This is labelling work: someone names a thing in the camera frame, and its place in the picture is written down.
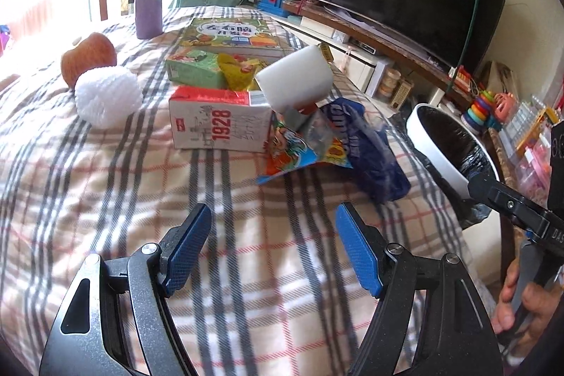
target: red and white box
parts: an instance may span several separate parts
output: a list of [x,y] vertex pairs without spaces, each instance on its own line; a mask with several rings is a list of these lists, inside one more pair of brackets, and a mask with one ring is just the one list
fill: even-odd
[[177,149],[266,150],[272,109],[260,91],[182,86],[168,107]]

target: pink toy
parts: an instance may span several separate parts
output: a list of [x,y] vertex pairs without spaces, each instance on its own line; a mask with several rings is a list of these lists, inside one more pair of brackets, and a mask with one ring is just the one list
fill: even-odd
[[511,93],[498,93],[495,96],[495,117],[501,123],[506,123],[517,106],[517,100]]

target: green box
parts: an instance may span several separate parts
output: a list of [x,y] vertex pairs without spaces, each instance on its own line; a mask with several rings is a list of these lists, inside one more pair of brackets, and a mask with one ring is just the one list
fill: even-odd
[[191,87],[228,90],[229,86],[218,65],[217,57],[209,51],[180,48],[166,59],[168,78]]

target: apple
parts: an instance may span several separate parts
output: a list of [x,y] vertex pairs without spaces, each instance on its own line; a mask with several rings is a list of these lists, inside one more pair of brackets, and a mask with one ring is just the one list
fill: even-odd
[[117,53],[108,37],[93,32],[76,47],[61,56],[63,80],[74,90],[76,81],[86,71],[117,65]]

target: barcode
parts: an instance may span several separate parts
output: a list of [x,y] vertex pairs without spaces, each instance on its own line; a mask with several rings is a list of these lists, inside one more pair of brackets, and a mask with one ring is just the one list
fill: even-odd
[[249,91],[249,102],[251,106],[267,106],[266,98],[262,91]]

